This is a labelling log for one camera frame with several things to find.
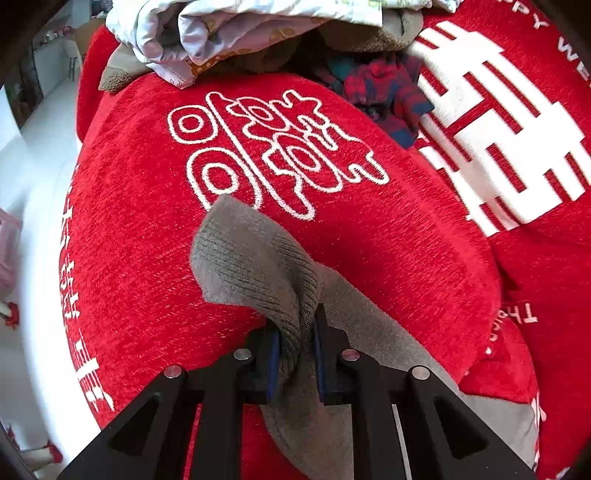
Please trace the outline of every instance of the brown plush fabric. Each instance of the brown plush fabric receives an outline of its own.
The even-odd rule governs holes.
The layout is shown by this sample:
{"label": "brown plush fabric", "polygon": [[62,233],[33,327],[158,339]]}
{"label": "brown plush fabric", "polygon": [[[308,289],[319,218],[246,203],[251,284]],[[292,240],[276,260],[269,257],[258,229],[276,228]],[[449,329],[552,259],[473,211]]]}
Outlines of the brown plush fabric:
{"label": "brown plush fabric", "polygon": [[232,57],[230,62],[253,73],[276,72],[293,56],[300,40],[301,37],[288,38],[264,50]]}
{"label": "brown plush fabric", "polygon": [[408,9],[384,9],[383,26],[333,20],[318,28],[326,44],[348,53],[398,51],[408,47],[423,29],[423,14]]}
{"label": "brown plush fabric", "polygon": [[117,93],[136,78],[151,71],[135,57],[130,46],[121,44],[107,62],[107,66],[100,78],[99,90],[101,92]]}

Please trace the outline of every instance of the white floor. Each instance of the white floor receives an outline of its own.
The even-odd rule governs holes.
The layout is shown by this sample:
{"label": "white floor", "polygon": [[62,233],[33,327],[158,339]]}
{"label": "white floor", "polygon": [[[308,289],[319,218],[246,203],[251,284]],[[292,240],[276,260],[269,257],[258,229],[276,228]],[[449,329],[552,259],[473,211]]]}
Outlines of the white floor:
{"label": "white floor", "polygon": [[[64,198],[77,157],[77,85],[48,96],[0,151],[0,207],[22,219],[16,331],[0,325],[0,419],[21,449],[50,438],[71,461],[99,432],[77,382],[61,316],[59,254]],[[53,479],[57,466],[39,477]]]}

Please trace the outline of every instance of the plaid shirt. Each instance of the plaid shirt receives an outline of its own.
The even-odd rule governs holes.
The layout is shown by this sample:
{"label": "plaid shirt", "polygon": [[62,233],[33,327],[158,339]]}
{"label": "plaid shirt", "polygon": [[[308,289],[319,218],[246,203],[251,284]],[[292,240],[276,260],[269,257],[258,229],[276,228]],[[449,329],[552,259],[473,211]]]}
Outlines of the plaid shirt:
{"label": "plaid shirt", "polygon": [[332,54],[314,74],[354,104],[403,148],[418,136],[421,115],[433,104],[417,86],[421,60],[388,54],[360,63],[359,57]]}

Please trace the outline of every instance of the red object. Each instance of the red object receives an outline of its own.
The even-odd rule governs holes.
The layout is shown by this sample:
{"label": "red object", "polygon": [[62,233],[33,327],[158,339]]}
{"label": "red object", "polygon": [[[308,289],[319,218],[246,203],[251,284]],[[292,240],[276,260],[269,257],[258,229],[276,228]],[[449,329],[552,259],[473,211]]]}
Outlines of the red object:
{"label": "red object", "polygon": [[11,426],[8,426],[8,430],[6,431],[6,436],[12,442],[12,444],[14,445],[14,448],[16,448],[16,450],[20,450],[21,449],[18,446],[17,438],[14,436],[14,430],[12,429]]}
{"label": "red object", "polygon": [[20,316],[18,314],[18,306],[15,303],[8,303],[8,307],[10,308],[10,317],[5,318],[4,325],[7,327],[11,327],[12,330],[16,330],[17,326],[20,325]]}
{"label": "red object", "polygon": [[[228,100],[243,96],[240,104]],[[264,103],[271,100],[283,105]],[[267,120],[246,130],[248,111]],[[501,305],[486,239],[422,156],[406,153],[334,93],[287,75],[217,79],[183,91],[148,75],[105,97],[96,119],[66,205],[61,283],[75,366],[95,358],[99,365],[82,387],[101,426],[168,364],[209,365],[262,322],[248,309],[205,303],[191,274],[191,242],[213,187],[239,183],[234,195],[250,204],[260,193],[265,214],[398,319],[456,381],[483,359]],[[303,122],[316,135],[308,143]],[[278,145],[297,156],[297,168],[311,164],[312,152],[335,163],[309,170],[316,188],[294,192],[293,167],[277,153],[269,161],[282,176],[259,160],[281,130],[290,136],[276,137]],[[240,166],[244,155],[256,159],[267,187]],[[342,190],[329,193],[339,183]],[[511,341],[523,345],[518,332]],[[482,387],[493,383],[500,396],[530,403],[537,387],[522,353],[507,365],[521,373],[518,390],[513,379],[505,388],[502,365],[501,374],[480,379]],[[257,408],[247,409],[244,422],[245,479],[301,478]]]}
{"label": "red object", "polygon": [[84,141],[88,127],[92,122],[104,92],[99,91],[100,78],[107,61],[119,42],[101,25],[94,33],[84,63],[80,70],[80,83],[76,102],[76,135]]}
{"label": "red object", "polygon": [[53,463],[62,463],[64,456],[61,454],[61,452],[50,439],[47,439],[47,444],[44,448],[49,448],[51,457],[53,458]]}

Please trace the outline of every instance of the pink object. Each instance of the pink object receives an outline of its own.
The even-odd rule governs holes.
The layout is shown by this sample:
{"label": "pink object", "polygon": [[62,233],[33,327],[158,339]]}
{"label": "pink object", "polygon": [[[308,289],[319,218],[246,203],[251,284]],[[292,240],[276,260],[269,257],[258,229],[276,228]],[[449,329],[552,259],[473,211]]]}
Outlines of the pink object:
{"label": "pink object", "polygon": [[0,292],[6,294],[14,288],[16,280],[17,234],[21,222],[0,209]]}

